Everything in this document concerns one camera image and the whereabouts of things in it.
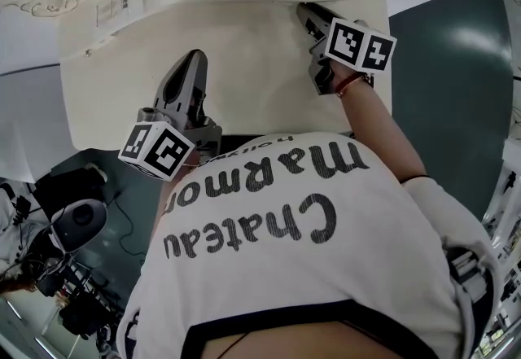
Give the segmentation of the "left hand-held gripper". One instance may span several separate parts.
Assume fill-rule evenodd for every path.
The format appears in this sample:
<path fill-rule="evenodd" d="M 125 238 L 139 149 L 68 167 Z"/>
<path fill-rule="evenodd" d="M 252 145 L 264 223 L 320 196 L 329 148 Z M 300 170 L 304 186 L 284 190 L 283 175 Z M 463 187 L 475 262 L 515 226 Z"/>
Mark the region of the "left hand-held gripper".
<path fill-rule="evenodd" d="M 154 105 L 138 111 L 118 159 L 149 177 L 171 181 L 193 151 L 216 156 L 222 129 L 204 115 L 207 75 L 203 51 L 183 55 L 161 81 Z"/>

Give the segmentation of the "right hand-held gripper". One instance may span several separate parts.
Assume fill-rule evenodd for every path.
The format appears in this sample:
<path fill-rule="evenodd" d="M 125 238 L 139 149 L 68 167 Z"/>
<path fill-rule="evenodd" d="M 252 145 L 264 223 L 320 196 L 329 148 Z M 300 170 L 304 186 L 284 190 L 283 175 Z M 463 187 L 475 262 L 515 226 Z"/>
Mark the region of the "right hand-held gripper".
<path fill-rule="evenodd" d="M 396 38 L 357 22 L 337 18 L 333 11 L 315 2 L 300 2 L 296 15 L 307 33 L 315 39 L 309 50 L 312 55 L 309 75 L 320 95 L 333 93 L 331 61 L 355 72 L 363 72 L 369 78 L 385 72 L 391 63 Z"/>

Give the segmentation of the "cream small drawer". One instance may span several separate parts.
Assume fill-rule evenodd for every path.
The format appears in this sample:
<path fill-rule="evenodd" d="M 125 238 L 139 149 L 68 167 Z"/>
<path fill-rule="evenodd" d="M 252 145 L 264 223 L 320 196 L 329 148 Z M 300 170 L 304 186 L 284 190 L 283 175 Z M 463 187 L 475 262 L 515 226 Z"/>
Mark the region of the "cream small drawer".
<path fill-rule="evenodd" d="M 341 7 L 347 7 L 351 4 L 356 4 L 357 0 L 283 0 L 285 3 L 296 4 L 302 3 L 316 3 L 328 9 L 339 9 Z"/>
<path fill-rule="evenodd" d="M 74 46 L 71 42 L 60 42 L 59 61 L 63 63 L 78 57 L 90 57 L 95 51 L 114 41 L 116 37 L 117 33 L 111 33 L 83 46 Z"/>

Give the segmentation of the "cream ornate dressing table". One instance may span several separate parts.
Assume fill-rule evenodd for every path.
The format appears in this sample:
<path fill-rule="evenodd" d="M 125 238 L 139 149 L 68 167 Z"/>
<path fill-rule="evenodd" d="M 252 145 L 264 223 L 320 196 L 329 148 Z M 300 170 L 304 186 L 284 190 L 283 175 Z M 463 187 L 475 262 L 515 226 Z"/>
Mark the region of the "cream ornate dressing table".
<path fill-rule="evenodd" d="M 14 11 L 0 41 L 39 17 L 30 7 L 47 0 L 2 0 Z M 116 22 L 96 27 L 100 0 L 68 0 L 53 17 L 56 28 L 33 41 L 58 51 L 68 125 L 75 148 L 121 146 L 138 109 L 151 104 L 166 72 L 189 50 L 208 58 L 205 112 L 225 134 L 345 132 L 336 99 L 321 97 L 308 74 L 312 38 L 297 19 L 297 4 L 283 0 L 129 0 Z M 357 0 L 333 9 L 347 20 L 389 30 L 386 0 Z M 90 44 L 108 34 L 114 41 L 90 57 L 60 63 L 60 42 Z"/>

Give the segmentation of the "person's right forearm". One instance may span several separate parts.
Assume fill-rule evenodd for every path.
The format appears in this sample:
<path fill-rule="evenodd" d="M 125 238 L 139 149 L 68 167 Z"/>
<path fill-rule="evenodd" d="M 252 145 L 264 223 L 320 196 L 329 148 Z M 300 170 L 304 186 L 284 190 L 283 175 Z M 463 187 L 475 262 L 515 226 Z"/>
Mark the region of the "person's right forearm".
<path fill-rule="evenodd" d="M 369 84 L 360 79 L 351 82 L 340 100 L 356 140 L 370 148 L 399 182 L 427 174 L 419 154 Z"/>

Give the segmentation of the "person's left forearm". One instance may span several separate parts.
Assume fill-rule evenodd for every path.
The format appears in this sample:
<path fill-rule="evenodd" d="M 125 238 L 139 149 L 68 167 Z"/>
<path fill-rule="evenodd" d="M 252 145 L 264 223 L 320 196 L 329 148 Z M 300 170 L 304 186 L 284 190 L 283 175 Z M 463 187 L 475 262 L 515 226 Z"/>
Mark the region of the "person's left forearm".
<path fill-rule="evenodd" d="M 161 191 L 160 191 L 160 199 L 155 215 L 155 221 L 153 225 L 152 233 L 155 233 L 155 229 L 158 226 L 161 217 L 164 214 L 165 209 L 168 206 L 169 198 L 173 193 L 175 186 L 192 170 L 194 170 L 199 165 L 200 153 L 197 150 L 193 150 L 190 156 L 186 159 L 184 164 L 177 171 L 171 182 L 164 182 Z"/>

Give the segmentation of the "person's right hand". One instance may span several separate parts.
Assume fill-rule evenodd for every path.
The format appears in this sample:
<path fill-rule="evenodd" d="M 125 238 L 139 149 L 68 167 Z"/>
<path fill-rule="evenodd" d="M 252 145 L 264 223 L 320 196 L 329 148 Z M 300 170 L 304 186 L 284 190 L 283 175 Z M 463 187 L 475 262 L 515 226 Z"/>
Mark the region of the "person's right hand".
<path fill-rule="evenodd" d="M 330 61 L 330 67 L 331 71 L 333 72 L 331 88 L 334 93 L 338 93 L 343 89 L 344 85 L 355 81 L 363 75 L 362 72 L 355 71 L 352 68 L 334 60 Z"/>

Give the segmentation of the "white paper label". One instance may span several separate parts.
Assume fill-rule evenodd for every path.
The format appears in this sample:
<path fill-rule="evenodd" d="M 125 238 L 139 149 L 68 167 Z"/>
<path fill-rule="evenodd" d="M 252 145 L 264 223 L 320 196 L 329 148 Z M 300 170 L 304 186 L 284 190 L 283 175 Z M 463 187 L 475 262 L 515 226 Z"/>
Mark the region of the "white paper label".
<path fill-rule="evenodd" d="M 96 27 L 116 22 L 129 11 L 129 0 L 100 0 L 96 4 Z"/>

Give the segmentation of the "grey black office chair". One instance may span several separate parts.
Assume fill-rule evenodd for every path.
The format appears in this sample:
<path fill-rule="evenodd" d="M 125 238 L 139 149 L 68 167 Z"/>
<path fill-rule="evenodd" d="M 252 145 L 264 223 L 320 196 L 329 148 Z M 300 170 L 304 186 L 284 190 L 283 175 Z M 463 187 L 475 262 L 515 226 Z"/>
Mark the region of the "grey black office chair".
<path fill-rule="evenodd" d="M 63 252 L 79 250 L 107 222 L 107 206 L 98 199 L 81 199 L 56 212 L 50 222 L 51 240 Z"/>

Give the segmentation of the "person's white printed shirt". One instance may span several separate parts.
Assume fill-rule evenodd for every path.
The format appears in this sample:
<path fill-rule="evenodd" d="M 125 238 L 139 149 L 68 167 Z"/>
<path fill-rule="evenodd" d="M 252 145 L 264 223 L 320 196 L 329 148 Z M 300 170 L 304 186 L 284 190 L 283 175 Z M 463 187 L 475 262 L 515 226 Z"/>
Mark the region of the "person's white printed shirt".
<path fill-rule="evenodd" d="M 355 139 L 259 138 L 174 188 L 117 331 L 122 359 L 336 322 L 405 359 L 467 359 L 503 279 L 480 222 Z"/>

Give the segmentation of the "white storage shelf rack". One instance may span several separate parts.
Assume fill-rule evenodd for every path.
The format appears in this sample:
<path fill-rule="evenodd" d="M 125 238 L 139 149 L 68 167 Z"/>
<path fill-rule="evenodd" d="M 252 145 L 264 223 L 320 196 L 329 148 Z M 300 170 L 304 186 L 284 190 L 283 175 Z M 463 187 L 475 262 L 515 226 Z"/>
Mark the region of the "white storage shelf rack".
<path fill-rule="evenodd" d="M 482 224 L 492 240 L 503 279 L 499 313 L 478 348 L 483 359 L 501 359 L 521 342 L 521 138 L 509 137 Z"/>

